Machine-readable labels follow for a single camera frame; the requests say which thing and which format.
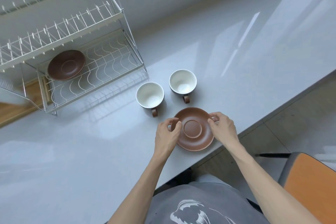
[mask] person's left hand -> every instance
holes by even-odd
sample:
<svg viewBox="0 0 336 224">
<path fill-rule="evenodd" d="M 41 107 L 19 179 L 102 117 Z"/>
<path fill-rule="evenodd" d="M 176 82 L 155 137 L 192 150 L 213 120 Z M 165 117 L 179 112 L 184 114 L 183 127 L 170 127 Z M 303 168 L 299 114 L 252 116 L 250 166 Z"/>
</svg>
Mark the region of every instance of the person's left hand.
<svg viewBox="0 0 336 224">
<path fill-rule="evenodd" d="M 154 156 L 166 161 L 179 139 L 182 123 L 177 122 L 173 131 L 168 130 L 168 125 L 172 122 L 178 121 L 178 118 L 168 118 L 164 122 L 159 123 L 155 136 Z"/>
</svg>

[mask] wooden tray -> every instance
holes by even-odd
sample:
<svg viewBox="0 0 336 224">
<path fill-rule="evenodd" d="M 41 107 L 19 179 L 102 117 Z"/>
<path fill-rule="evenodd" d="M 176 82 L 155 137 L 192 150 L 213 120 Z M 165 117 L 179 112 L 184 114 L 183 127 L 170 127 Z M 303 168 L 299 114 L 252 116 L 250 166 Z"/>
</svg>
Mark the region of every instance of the wooden tray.
<svg viewBox="0 0 336 224">
<path fill-rule="evenodd" d="M 47 103 L 51 104 L 52 100 L 49 91 L 49 85 L 47 84 L 47 78 L 43 77 L 42 80 L 45 92 L 47 93 Z M 43 108 L 42 95 L 38 79 L 26 84 L 26 92 L 38 107 Z M 31 103 L 27 103 L 27 105 L 0 103 L 0 128 L 36 110 L 37 108 Z"/>
</svg>

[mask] cup handle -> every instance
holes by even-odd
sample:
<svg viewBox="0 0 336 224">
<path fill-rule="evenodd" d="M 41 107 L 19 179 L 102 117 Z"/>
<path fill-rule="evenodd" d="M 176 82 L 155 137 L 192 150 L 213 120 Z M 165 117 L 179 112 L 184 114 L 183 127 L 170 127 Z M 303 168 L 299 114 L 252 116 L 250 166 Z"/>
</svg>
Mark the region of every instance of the cup handle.
<svg viewBox="0 0 336 224">
<path fill-rule="evenodd" d="M 183 95 L 183 100 L 186 104 L 189 104 L 190 103 L 190 98 L 189 98 L 189 95 Z"/>
<path fill-rule="evenodd" d="M 157 117 L 158 116 L 157 107 L 152 108 L 152 115 L 153 115 L 153 117 Z"/>
</svg>

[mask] forearm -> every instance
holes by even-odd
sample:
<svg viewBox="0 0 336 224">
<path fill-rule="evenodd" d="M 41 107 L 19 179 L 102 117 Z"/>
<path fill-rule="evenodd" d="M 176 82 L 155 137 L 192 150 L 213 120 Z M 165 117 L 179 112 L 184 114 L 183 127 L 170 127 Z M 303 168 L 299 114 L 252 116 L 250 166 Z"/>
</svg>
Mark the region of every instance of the forearm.
<svg viewBox="0 0 336 224">
<path fill-rule="evenodd" d="M 228 149 L 236 160 L 265 217 L 271 224 L 319 223 L 319 221 L 282 188 L 239 143 Z"/>
<path fill-rule="evenodd" d="M 108 224 L 139 224 L 145 222 L 165 162 L 166 159 L 152 157 L 140 179 L 112 215 Z"/>
</svg>

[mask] coffee cup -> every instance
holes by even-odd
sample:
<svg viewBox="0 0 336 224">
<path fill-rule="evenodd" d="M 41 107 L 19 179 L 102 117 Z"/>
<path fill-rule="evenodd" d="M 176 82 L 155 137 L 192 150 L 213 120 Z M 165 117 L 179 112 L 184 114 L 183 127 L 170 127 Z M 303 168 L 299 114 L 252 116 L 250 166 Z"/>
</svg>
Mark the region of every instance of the coffee cup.
<svg viewBox="0 0 336 224">
<path fill-rule="evenodd" d="M 158 115 L 157 107 L 162 103 L 165 92 L 160 84 L 156 82 L 146 82 L 136 91 L 135 98 L 140 106 L 152 110 L 153 117 Z"/>
<path fill-rule="evenodd" d="M 169 78 L 170 89 L 182 95 L 186 104 L 190 103 L 189 94 L 196 88 L 196 84 L 196 76 L 186 69 L 176 70 Z"/>
</svg>

